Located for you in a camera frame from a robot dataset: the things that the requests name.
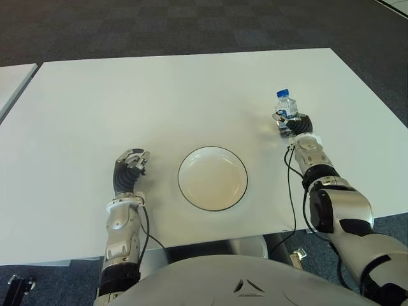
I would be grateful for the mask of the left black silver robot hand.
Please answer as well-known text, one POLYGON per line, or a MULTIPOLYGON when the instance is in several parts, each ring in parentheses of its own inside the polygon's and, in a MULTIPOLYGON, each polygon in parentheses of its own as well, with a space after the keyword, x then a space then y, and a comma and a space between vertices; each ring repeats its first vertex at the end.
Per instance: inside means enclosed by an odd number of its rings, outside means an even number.
POLYGON ((116 159, 112 179, 115 196, 133 193, 137 180, 145 175, 149 158, 150 152, 147 150, 128 149, 116 159))

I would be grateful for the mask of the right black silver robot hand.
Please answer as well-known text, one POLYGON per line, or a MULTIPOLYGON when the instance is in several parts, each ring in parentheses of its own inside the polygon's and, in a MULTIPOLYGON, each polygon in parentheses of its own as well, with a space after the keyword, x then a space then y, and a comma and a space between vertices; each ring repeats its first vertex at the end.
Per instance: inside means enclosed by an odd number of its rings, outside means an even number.
POLYGON ((287 117, 283 111, 278 111, 272 117, 277 122, 279 133, 283 138, 312 133, 314 130, 310 117, 302 113, 294 117, 287 117))

